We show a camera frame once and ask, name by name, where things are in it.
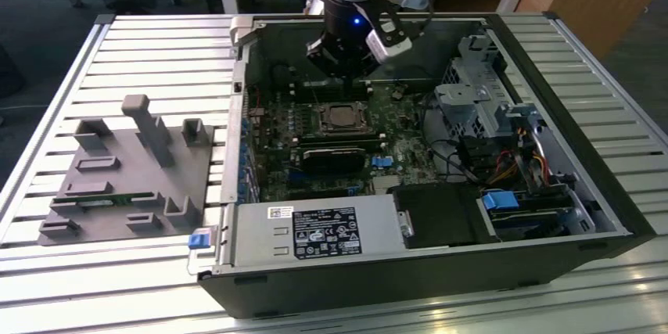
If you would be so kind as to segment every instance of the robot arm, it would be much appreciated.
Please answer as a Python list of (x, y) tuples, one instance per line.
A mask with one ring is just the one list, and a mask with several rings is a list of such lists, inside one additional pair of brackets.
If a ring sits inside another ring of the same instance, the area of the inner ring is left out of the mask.
[(321, 1), (324, 32), (309, 44), (306, 55), (320, 70), (344, 79), (345, 84), (408, 51), (421, 30), (401, 23), (389, 0)]

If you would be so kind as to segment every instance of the barcode sticker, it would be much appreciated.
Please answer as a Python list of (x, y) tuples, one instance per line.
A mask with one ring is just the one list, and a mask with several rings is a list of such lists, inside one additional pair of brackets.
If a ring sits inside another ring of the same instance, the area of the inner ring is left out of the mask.
[(269, 219), (282, 219), (292, 218), (292, 211), (294, 207), (268, 207), (266, 208), (266, 218)]

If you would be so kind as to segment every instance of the blue tab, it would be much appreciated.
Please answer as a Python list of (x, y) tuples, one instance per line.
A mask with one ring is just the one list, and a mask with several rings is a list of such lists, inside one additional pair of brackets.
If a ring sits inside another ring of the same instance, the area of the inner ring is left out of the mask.
[(188, 248), (192, 250), (204, 250), (209, 248), (209, 234), (192, 234), (188, 239)]
[(381, 159), (381, 165), (382, 167), (390, 167), (392, 166), (392, 157), (390, 156), (386, 156), (385, 158)]
[(517, 209), (520, 204), (510, 191), (493, 191), (482, 196), (482, 205), (486, 210)]

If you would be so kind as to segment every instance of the power supply label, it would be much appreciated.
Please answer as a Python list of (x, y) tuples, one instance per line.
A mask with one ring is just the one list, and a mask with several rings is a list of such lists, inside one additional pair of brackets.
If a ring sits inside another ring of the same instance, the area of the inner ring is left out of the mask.
[(294, 257), (346, 256), (362, 252), (353, 207), (292, 212)]

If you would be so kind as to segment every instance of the metal slat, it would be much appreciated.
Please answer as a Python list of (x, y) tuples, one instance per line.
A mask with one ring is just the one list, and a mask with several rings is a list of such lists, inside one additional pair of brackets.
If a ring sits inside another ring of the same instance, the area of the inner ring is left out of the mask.
[[(516, 86), (517, 94), (522, 98), (530, 98), (526, 88)], [(602, 85), (585, 86), (554, 86), (554, 94), (560, 99), (612, 97), (612, 92)]]
[(232, 19), (202, 19), (202, 20), (116, 20), (112, 23), (112, 30), (117, 29), (192, 29), (197, 27), (229, 27)]
[[(8, 332), (65, 331), (90, 325), (122, 324), (221, 312), (222, 308), (209, 294), (198, 286), (193, 286), (6, 307), (0, 310), (0, 322), (2, 330)], [(49, 319), (29, 320), (29, 317)]]
[(538, 62), (576, 62), (582, 58), (574, 52), (529, 52), (529, 58), (534, 63)]
[(625, 140), (646, 138), (646, 131), (637, 124), (594, 125), (582, 127), (582, 132), (589, 141)]
[(544, 16), (501, 16), (508, 25), (549, 25)]
[(570, 114), (581, 111), (608, 111), (621, 110), (622, 103), (613, 97), (598, 97), (590, 99), (565, 99), (561, 101)]
[(533, 42), (565, 42), (565, 38), (558, 33), (534, 33), (534, 34), (516, 34), (516, 40), (518, 42), (533, 43)]
[(668, 203), (668, 191), (636, 193), (630, 195), (630, 198), (637, 205), (644, 203)]
[(573, 48), (565, 42), (524, 42), (521, 47), (526, 52), (572, 52)]
[(526, 33), (554, 33), (554, 28), (548, 23), (544, 24), (510, 24), (508, 29), (513, 34), (526, 34)]
[(636, 123), (636, 118), (624, 110), (582, 111), (573, 113), (572, 116), (580, 126)]
[(668, 191), (668, 173), (617, 176), (628, 193)]
[(122, 101), (125, 95), (130, 94), (144, 94), (150, 100), (222, 97), (232, 94), (232, 85), (205, 84), (80, 89), (74, 94), (74, 102)]
[(229, 38), (128, 39), (104, 41), (98, 51), (158, 50), (168, 48), (226, 48)]
[(544, 76), (549, 85), (573, 85), (573, 84), (598, 84), (602, 85), (600, 78), (592, 74), (546, 74)]
[(668, 156), (622, 156), (605, 159), (613, 174), (668, 171)]
[(161, 62), (93, 63), (88, 74), (158, 74), (166, 72), (194, 72), (198, 70), (230, 70), (232, 59), (166, 60)]
[[(150, 101), (148, 110), (153, 115), (162, 113), (193, 113), (197, 111), (222, 111), (229, 108), (229, 99), (157, 99)], [(121, 103), (78, 103), (68, 106), (65, 116), (72, 117), (120, 117)]]
[(210, 84), (228, 83), (230, 80), (230, 71), (186, 72), (176, 74), (114, 74), (86, 76), (81, 82), (81, 88)]
[(193, 285), (186, 259), (98, 268), (46, 271), (0, 278), (0, 304), (21, 300), (58, 300), (90, 293)]
[(116, 250), (150, 249), (164, 246), (188, 244), (188, 235), (164, 236), (160, 238), (142, 238), (129, 240), (113, 240), (109, 242), (86, 242), (62, 246), (22, 246), (16, 248), (0, 248), (0, 260), (33, 259), (38, 257), (61, 257), (78, 255), (85, 260), (94, 252), (112, 252)]
[(114, 20), (210, 20), (210, 19), (232, 19), (233, 15), (117, 15)]
[(226, 59), (229, 48), (190, 48), (150, 51), (101, 51), (94, 54), (93, 61), (141, 62), (154, 60)]
[(188, 256), (188, 247), (158, 246), (152, 248), (136, 248), (133, 250), (110, 250), (81, 254), (58, 254), (53, 257), (33, 257), (0, 262), (0, 273), (18, 273), (22, 271), (36, 272), (58, 270), (73, 266), (101, 266), (121, 264), (133, 261), (168, 260)]
[(228, 38), (228, 28), (108, 31), (106, 39)]

